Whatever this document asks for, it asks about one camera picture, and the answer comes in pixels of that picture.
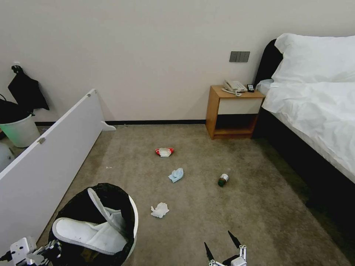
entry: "white panel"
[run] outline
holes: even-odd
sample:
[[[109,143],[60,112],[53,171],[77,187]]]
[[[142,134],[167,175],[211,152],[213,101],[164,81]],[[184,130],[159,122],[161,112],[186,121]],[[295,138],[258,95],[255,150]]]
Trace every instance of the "white panel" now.
[[[219,115],[255,114],[259,112],[261,98],[247,99],[221,99],[219,102]]]
[[[22,237],[39,238],[99,136],[103,115],[89,93],[0,173],[0,254]]]

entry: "bottle cap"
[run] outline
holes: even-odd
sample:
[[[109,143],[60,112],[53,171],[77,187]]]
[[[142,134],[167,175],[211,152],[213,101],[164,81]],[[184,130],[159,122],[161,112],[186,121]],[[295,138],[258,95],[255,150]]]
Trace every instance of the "bottle cap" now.
[[[223,187],[225,183],[226,183],[225,180],[222,180],[222,179],[218,180],[218,185],[219,185],[220,187]]]

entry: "white container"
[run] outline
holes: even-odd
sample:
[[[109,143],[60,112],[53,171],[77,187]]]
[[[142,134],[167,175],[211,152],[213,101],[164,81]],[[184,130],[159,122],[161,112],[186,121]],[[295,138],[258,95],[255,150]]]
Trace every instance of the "white container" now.
[[[18,148],[28,147],[40,136],[32,115],[13,123],[0,124],[0,129]]]

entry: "nightstand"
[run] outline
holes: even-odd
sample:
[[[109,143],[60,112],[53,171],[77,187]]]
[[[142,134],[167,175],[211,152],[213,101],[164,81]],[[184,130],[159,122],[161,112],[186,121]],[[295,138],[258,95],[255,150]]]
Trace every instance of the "nightstand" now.
[[[255,91],[236,97],[222,88],[221,85],[210,88],[206,128],[211,139],[250,139],[265,96]]]

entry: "wall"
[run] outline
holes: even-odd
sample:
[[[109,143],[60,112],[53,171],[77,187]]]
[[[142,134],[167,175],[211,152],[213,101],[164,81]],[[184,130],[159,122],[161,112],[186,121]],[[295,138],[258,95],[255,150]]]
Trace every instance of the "wall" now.
[[[54,121],[91,88],[106,120],[204,119],[208,89],[253,82],[265,45],[284,32],[354,35],[355,1],[2,0],[0,93],[20,61]],[[230,51],[251,51],[229,63]]]

